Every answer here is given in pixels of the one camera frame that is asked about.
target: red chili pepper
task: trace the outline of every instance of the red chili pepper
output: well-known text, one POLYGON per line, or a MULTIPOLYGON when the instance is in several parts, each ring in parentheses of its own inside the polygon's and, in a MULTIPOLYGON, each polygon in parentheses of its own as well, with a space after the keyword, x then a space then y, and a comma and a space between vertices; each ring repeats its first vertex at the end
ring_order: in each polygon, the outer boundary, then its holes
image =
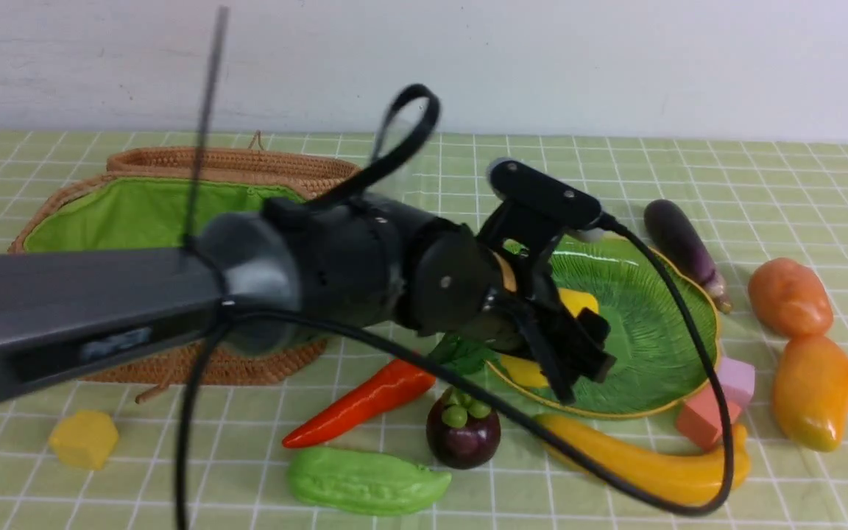
POLYGON ((283 439, 287 449, 329 442, 383 412, 397 409, 427 392, 437 379, 414 365, 395 359, 333 405, 283 439))

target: green checkered tablecloth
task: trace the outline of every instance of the green checkered tablecloth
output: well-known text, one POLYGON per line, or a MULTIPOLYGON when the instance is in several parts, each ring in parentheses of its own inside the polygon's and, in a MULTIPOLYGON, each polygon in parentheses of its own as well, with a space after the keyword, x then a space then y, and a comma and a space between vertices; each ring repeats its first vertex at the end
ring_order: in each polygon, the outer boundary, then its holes
MULTIPOLYGON (((265 135, 266 148, 364 165, 371 135, 265 135)), ((249 133, 212 135, 213 145, 246 147, 249 133)), ((103 171, 107 156, 150 145, 193 144, 191 133, 0 131, 0 252, 50 194, 103 171)), ((194 528, 375 529, 464 527, 683 529, 848 528, 848 432, 835 453, 787 442, 768 399, 783 342, 751 315, 744 286, 751 271, 778 255, 810 265, 832 297, 838 319, 830 335, 848 352, 848 145, 672 141, 661 138, 539 138, 437 135, 406 169, 409 200, 477 227, 498 204, 486 165, 511 155, 602 198, 622 222, 645 234, 642 208, 664 196, 678 202, 707 242, 736 301, 724 317, 727 356, 757 367, 753 405, 741 417, 751 434, 750 479, 724 509, 683 520, 635 503, 549 461, 534 439, 505 425, 490 464, 455 472, 450 492, 411 517, 359 517, 301 506, 286 490, 291 453, 279 439, 387 362, 383 353, 343 340, 282 385, 212 386, 202 392, 191 463, 194 528)), ((426 349, 404 329, 381 333, 426 349)), ((514 392, 486 384, 529 412, 514 392)), ((72 383, 0 406, 0 528, 148 530, 172 527, 172 446, 179 389, 143 406, 139 385, 72 383), (61 466, 46 439, 77 409, 111 413, 121 440, 101 472, 61 466)), ((434 390, 437 396, 439 389, 434 390)), ((371 420, 340 446, 383 450, 431 462, 423 436, 430 406, 420 400, 371 420)), ((663 452, 689 451, 672 413, 649 420, 596 422, 627 442, 663 452)))

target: black strap loop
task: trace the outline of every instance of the black strap loop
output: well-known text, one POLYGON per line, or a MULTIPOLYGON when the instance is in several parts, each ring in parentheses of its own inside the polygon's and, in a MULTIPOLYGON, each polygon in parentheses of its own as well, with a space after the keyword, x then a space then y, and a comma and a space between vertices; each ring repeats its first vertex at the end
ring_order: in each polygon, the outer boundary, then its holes
POLYGON ((431 92, 430 88, 424 85, 413 84, 404 88, 397 98, 388 107, 384 120, 381 122, 378 134, 375 138, 375 143, 372 147, 371 161, 367 168, 358 172, 350 179, 337 185, 326 194, 306 203, 306 207, 311 211, 320 211, 321 209, 332 208, 334 205, 342 204, 344 201, 358 194, 362 194, 367 188, 373 186, 381 179, 388 177, 392 172, 397 171, 405 162, 411 160, 418 151, 431 138, 431 134, 437 128, 437 121, 440 119, 440 100, 437 95, 431 92), (414 125, 413 130, 397 145, 383 157, 379 157, 381 144, 384 143, 384 136, 388 130, 391 121, 395 120, 404 107, 411 101, 424 98, 427 100, 427 105, 424 107, 424 114, 421 119, 414 125))

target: pink cube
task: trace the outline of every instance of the pink cube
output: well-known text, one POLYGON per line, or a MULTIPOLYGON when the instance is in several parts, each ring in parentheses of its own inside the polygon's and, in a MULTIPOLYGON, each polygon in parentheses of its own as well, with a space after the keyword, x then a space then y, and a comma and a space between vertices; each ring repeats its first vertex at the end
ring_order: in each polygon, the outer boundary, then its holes
MULTIPOLYGON (((741 415, 741 407, 732 400, 727 401, 728 417, 731 423, 741 415)), ((686 400, 679 416, 676 429, 704 452, 711 451, 721 439, 721 417, 719 416, 716 394, 706 385, 697 395, 686 400)))
POLYGON ((740 406, 741 410, 747 410, 751 396, 755 395, 755 367, 723 356, 717 373, 724 397, 740 406))

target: eggplant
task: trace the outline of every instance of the eggplant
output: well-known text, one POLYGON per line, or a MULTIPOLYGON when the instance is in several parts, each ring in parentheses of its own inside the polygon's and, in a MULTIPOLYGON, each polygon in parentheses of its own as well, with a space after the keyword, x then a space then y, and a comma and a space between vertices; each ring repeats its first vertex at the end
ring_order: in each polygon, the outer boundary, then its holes
POLYGON ((427 443, 435 459, 455 470, 482 466, 495 455, 502 430, 486 403, 448 389, 427 416, 427 443))
POLYGON ((643 223, 657 250, 683 275, 700 285, 716 308, 730 313, 732 305, 726 281, 682 208, 668 199, 657 199, 646 205, 643 223))

